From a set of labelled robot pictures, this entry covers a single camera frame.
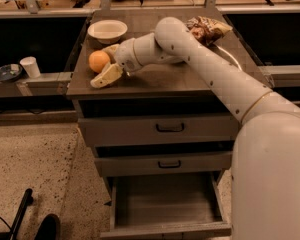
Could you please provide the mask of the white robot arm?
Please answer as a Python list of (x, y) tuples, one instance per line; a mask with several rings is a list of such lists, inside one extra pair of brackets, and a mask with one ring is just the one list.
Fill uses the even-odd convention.
[(173, 17), (113, 50), (93, 87), (182, 60), (241, 123), (231, 168), (232, 240), (300, 240), (300, 108), (203, 46)]

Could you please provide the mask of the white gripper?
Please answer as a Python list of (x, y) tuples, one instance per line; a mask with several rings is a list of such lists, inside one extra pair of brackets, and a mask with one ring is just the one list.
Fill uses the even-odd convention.
[(102, 52), (107, 64), (90, 81), (90, 85), (93, 88), (101, 89), (113, 84), (122, 77), (123, 69), (126, 72), (132, 73), (143, 67), (143, 41), (140, 38), (131, 38), (123, 41), (120, 45), (113, 44), (107, 46), (102, 49)]

